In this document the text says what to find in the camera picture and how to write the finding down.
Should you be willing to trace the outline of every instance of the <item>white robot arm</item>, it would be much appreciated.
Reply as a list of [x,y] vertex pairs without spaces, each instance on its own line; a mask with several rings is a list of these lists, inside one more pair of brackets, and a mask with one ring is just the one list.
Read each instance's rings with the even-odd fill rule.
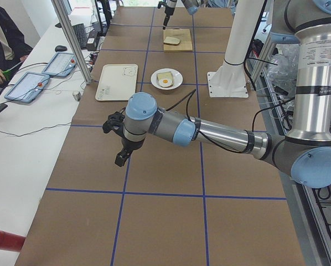
[[123,166],[146,134],[177,145],[191,141],[216,144],[252,154],[296,182],[311,188],[331,184],[331,1],[276,0],[272,31],[281,43],[300,41],[299,68],[292,130],[286,136],[237,130],[197,117],[167,112],[147,93],[136,93],[126,114],[116,112],[103,125],[122,137],[115,163]]

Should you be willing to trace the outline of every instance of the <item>brown table surface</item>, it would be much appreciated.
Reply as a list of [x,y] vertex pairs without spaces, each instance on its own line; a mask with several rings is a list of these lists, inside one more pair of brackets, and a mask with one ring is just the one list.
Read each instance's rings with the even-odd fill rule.
[[[107,116],[125,101],[97,102],[105,64],[137,64],[137,91],[170,107],[197,89],[190,115],[250,129],[259,110],[248,99],[210,98],[206,74],[223,63],[232,16],[203,8],[193,17],[177,8],[169,28],[190,28],[194,51],[164,53],[163,10],[119,8],[112,20],[72,126],[40,202],[17,266],[304,265],[278,171],[250,155],[192,142],[178,147],[148,135],[127,165],[104,134]],[[181,72],[183,85],[153,87],[160,68]],[[185,103],[175,108],[185,112]],[[262,118],[257,130],[265,130]]]

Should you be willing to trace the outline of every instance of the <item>white plate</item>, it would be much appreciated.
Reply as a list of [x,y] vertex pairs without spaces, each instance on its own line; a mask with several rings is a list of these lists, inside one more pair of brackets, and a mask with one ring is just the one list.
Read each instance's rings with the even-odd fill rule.
[[[157,79],[157,74],[162,73],[162,72],[168,72],[168,71],[172,72],[173,85],[165,88],[165,87],[162,87],[159,85],[159,82]],[[156,88],[161,89],[161,90],[173,90],[173,89],[179,87],[183,83],[183,76],[181,75],[181,73],[179,71],[176,71],[175,69],[162,68],[152,74],[151,83],[153,86],[155,86]]]

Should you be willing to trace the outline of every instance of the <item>shirt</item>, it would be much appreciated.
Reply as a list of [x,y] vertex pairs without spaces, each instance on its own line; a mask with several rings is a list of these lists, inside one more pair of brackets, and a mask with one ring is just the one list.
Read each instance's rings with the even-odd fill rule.
[[3,33],[3,30],[0,26],[0,42],[4,51],[4,57],[6,60],[13,60],[14,59],[14,52],[12,51],[12,48],[9,47],[6,36]]

